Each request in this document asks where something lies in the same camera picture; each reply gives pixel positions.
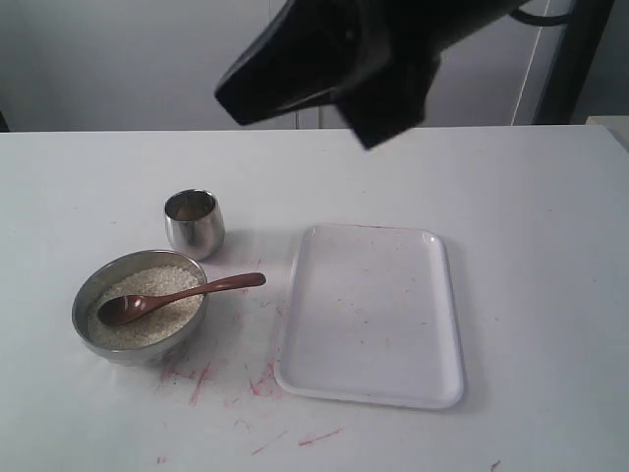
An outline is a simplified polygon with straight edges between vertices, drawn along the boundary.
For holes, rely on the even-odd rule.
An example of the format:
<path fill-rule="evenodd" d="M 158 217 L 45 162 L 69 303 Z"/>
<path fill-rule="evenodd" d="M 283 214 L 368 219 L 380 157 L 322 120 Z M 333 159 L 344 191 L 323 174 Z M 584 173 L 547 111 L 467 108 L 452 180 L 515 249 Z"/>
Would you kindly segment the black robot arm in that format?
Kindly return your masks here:
<path fill-rule="evenodd" d="M 288 1 L 214 96 L 241 126 L 333 106 L 366 149 L 420 125 L 441 52 L 518 1 Z"/>

